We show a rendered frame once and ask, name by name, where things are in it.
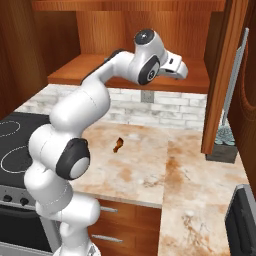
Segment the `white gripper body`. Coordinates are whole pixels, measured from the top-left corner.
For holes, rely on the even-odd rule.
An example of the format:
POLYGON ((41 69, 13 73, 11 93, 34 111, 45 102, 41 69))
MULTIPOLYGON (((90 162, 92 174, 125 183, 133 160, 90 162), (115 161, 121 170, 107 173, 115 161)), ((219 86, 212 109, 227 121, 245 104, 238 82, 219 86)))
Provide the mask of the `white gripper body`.
POLYGON ((171 70, 169 66, 163 66, 159 69, 159 76, 167 76, 176 80, 184 80, 188 75, 188 68, 184 62, 181 62, 176 71, 171 70))

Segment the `plain wooden cabinet door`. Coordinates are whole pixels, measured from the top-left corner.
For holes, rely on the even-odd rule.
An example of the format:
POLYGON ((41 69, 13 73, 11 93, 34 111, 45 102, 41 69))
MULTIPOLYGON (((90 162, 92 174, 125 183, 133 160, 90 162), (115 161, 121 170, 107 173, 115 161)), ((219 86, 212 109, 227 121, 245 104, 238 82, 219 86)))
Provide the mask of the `plain wooden cabinet door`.
POLYGON ((76 14, 35 11, 33 0, 0 0, 0 119, 80 54, 76 14))

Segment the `tall wooden side panel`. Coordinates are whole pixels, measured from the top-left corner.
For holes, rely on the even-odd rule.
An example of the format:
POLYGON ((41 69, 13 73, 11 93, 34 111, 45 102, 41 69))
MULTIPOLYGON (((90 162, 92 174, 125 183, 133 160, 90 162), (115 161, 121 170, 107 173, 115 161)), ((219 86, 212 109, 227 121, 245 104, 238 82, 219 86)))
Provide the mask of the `tall wooden side panel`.
POLYGON ((256 198, 256 0, 249 0, 244 27, 249 33, 228 120, 256 198))

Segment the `pale green plant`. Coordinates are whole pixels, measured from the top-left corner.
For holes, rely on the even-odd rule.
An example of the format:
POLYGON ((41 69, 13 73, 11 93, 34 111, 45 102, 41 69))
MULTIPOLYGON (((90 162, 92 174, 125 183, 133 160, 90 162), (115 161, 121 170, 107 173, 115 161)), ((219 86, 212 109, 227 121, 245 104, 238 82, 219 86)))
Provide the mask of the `pale green plant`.
POLYGON ((215 143, 217 145, 235 145, 235 139, 233 137, 232 130, 228 125, 222 123, 219 124, 215 137, 215 143))

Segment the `dark grey plant pot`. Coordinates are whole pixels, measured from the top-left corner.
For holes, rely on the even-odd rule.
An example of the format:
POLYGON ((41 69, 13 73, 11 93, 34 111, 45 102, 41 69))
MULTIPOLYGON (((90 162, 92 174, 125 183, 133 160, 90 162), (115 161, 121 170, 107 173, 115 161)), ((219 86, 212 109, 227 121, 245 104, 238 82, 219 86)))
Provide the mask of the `dark grey plant pot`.
POLYGON ((215 144, 211 154, 206 154, 207 161, 215 161, 222 163, 235 163, 238 149, 235 145, 218 145, 215 144))

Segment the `small brown object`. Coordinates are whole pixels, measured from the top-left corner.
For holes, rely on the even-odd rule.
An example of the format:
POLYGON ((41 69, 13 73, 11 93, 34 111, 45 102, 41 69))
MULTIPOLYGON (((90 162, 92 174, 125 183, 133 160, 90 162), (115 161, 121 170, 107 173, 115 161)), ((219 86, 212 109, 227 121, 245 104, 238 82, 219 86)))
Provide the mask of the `small brown object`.
POLYGON ((117 153, 118 150, 123 146, 124 141, 121 137, 118 138, 118 140, 116 141, 116 146, 113 148, 113 152, 117 153))

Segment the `wooden drawer front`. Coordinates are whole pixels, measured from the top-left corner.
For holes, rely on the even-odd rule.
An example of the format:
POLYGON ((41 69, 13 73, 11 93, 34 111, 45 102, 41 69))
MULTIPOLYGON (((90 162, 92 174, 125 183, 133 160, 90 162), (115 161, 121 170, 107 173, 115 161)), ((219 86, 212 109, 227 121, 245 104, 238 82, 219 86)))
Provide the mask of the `wooden drawer front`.
POLYGON ((135 255, 135 236, 129 232, 100 232, 91 231, 91 240, 98 246, 102 256, 134 256, 135 255), (115 243, 92 238, 92 234, 111 236, 123 240, 122 243, 115 243))
POLYGON ((134 226, 135 206, 128 203, 120 203, 100 199, 100 206, 118 209, 117 213, 101 211, 99 220, 89 228, 89 231, 100 232, 129 232, 135 236, 134 226))

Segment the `wooden base cupboard panel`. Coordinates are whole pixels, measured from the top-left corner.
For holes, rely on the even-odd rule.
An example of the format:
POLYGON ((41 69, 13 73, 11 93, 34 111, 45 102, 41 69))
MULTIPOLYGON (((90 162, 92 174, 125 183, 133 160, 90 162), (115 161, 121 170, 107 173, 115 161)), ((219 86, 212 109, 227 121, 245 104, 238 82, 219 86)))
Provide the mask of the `wooden base cupboard panel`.
POLYGON ((145 206, 136 207, 135 248, 143 256, 157 256, 161 223, 161 210, 145 206))

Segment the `black countertop appliance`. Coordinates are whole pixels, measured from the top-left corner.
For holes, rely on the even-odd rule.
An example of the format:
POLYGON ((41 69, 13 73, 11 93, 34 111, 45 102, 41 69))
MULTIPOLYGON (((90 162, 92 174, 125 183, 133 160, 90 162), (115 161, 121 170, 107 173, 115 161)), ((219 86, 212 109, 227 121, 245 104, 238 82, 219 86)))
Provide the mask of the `black countertop appliance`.
POLYGON ((256 256, 256 200, 248 184, 235 187, 225 227, 230 256, 256 256))

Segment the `black hob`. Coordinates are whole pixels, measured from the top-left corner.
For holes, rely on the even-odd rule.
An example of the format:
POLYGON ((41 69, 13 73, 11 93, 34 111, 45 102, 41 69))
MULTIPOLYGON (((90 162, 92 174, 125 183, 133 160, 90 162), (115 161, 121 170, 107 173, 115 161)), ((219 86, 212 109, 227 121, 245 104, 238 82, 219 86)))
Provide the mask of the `black hob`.
POLYGON ((12 112, 0 120, 0 185, 24 188, 24 174, 31 166, 28 141, 41 125, 48 124, 44 114, 12 112))

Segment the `steel oven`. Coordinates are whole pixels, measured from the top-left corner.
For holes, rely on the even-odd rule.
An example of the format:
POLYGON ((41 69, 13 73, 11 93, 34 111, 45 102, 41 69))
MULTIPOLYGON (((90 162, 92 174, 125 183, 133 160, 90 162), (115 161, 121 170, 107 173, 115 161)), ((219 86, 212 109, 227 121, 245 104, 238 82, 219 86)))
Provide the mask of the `steel oven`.
POLYGON ((25 189, 0 185, 0 256, 53 256, 60 246, 59 223, 39 216, 25 189), (22 206, 21 198, 29 203, 22 206))

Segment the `grey wall socket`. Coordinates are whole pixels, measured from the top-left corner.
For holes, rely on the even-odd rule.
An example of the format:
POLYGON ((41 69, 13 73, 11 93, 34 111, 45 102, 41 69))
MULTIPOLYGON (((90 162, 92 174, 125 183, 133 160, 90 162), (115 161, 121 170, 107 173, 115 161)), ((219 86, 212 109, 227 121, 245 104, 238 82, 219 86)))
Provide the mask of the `grey wall socket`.
POLYGON ((142 90, 141 91, 141 101, 143 103, 153 103, 154 102, 154 92, 142 90))

